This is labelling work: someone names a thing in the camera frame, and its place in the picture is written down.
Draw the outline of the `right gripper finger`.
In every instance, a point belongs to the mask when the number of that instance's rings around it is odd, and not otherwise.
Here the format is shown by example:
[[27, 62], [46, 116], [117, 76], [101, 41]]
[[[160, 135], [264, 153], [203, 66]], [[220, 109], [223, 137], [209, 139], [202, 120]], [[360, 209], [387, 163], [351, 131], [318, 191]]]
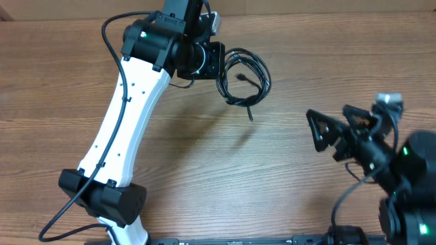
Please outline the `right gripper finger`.
[[352, 105], [343, 107], [343, 115], [347, 119], [350, 127], [357, 130], [372, 130], [378, 123], [378, 118], [372, 112], [362, 110]]
[[336, 144], [344, 130], [343, 122], [312, 109], [307, 110], [306, 117], [317, 152]]

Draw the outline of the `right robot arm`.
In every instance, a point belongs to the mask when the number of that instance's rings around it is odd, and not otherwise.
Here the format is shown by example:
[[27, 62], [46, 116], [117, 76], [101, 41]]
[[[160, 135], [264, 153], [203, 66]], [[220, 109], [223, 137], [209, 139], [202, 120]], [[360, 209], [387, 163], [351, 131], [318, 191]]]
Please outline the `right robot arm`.
[[379, 221], [387, 243], [435, 243], [435, 133], [415, 131], [400, 146], [398, 122], [402, 113], [401, 102], [382, 101], [369, 111], [345, 105], [346, 122], [307, 111], [315, 149], [321, 152], [335, 147], [335, 161], [354, 159], [365, 175], [335, 204], [329, 242], [369, 243], [360, 229], [339, 226], [336, 215], [357, 187], [373, 182], [388, 194], [379, 203]]

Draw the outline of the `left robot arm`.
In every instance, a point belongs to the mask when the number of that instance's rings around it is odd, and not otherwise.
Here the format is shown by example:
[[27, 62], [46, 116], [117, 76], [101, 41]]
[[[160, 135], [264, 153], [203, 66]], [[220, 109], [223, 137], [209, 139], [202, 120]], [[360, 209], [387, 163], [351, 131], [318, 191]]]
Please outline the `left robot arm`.
[[92, 147], [59, 177], [59, 187], [97, 219], [111, 244], [149, 242], [140, 220], [146, 189], [132, 178], [156, 103], [174, 76], [190, 82], [220, 76], [225, 52], [211, 41], [220, 21], [206, 1], [167, 1], [162, 10], [135, 16], [113, 55], [119, 78]]

